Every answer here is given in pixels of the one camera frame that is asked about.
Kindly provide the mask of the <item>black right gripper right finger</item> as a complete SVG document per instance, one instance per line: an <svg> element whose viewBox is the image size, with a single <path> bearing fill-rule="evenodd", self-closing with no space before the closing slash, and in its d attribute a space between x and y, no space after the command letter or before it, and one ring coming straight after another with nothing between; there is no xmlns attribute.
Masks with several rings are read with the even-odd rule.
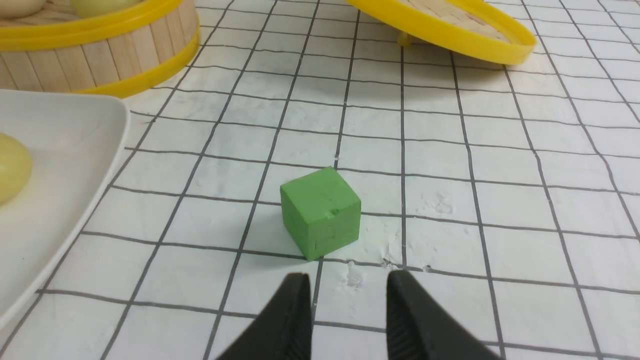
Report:
<svg viewBox="0 0 640 360"><path fill-rule="evenodd" d="M498 360L404 269L386 283L386 348L389 360Z"/></svg>

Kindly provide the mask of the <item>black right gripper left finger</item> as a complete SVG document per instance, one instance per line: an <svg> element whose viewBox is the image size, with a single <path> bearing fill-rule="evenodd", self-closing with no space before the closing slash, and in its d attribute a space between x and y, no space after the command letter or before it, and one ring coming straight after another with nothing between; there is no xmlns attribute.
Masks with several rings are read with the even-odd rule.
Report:
<svg viewBox="0 0 640 360"><path fill-rule="evenodd" d="M313 317L310 278L289 273L219 360L310 360Z"/></svg>

